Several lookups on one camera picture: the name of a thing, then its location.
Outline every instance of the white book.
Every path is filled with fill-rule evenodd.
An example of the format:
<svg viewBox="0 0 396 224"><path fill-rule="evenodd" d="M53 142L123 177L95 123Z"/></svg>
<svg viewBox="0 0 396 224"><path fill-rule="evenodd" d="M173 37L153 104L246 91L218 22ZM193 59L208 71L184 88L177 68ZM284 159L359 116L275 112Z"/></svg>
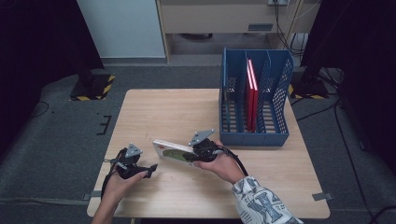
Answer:
<svg viewBox="0 0 396 224"><path fill-rule="evenodd" d="M189 166L194 166L191 161L185 159L189 156L196 156L192 151L192 147L186 147L158 139L155 139L152 142L152 145L154 145L155 151L161 159L176 161L179 163L188 164Z"/></svg>

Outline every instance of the wooden table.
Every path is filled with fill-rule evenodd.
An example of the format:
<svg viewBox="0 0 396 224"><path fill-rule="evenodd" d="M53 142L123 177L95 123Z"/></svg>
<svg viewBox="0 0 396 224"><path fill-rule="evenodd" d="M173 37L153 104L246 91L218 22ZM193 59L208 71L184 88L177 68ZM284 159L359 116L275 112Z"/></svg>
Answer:
<svg viewBox="0 0 396 224"><path fill-rule="evenodd" d="M161 139L187 145L194 132L214 128L209 138L219 139L219 90L130 90L126 93L105 159L113 159L130 143L143 150L140 166L158 163L151 179L143 179L120 202L116 217L239 218L231 184L195 167L160 160L152 141ZM289 210L301 218L326 218L312 161L291 110L285 105L290 136L283 147L229 147L250 175L274 191ZM110 168L104 162L94 190L100 190ZM100 198L91 198L93 216Z"/></svg>

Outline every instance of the person's right hand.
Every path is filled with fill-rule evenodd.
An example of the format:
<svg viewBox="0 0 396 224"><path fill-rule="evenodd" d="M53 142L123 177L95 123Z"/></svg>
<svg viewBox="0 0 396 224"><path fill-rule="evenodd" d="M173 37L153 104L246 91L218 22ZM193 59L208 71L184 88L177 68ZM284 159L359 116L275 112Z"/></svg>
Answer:
<svg viewBox="0 0 396 224"><path fill-rule="evenodd" d="M220 140L215 141L218 146L223 146ZM236 161L224 153L219 154L212 162L194 161L194 166L215 173L221 179L234 184L245 177Z"/></svg>

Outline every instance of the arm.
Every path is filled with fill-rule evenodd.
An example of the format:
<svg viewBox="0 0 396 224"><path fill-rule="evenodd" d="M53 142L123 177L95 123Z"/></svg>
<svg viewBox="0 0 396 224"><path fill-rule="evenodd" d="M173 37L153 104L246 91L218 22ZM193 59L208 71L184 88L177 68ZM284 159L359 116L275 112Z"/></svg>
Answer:
<svg viewBox="0 0 396 224"><path fill-rule="evenodd" d="M92 224L111 223L114 212L121 199L128 190L138 183L146 174L147 172L141 172L128 179L122 179L119 174L115 172L108 180L105 194L93 216Z"/></svg>
<svg viewBox="0 0 396 224"><path fill-rule="evenodd" d="M194 165L233 185L236 210L244 223L303 223L271 190L260 186L253 176L245 176L233 158L219 154L212 162L195 161Z"/></svg>

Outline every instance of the blue plastic basket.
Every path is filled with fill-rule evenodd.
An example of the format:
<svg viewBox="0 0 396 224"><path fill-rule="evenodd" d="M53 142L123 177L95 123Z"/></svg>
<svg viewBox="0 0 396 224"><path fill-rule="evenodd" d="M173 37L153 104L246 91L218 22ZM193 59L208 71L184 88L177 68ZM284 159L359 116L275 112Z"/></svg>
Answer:
<svg viewBox="0 0 396 224"><path fill-rule="evenodd" d="M245 115L247 58L259 83L256 132L248 132ZM220 140L227 146L281 147L289 137L284 105L293 59L282 49L224 49L219 92Z"/></svg>

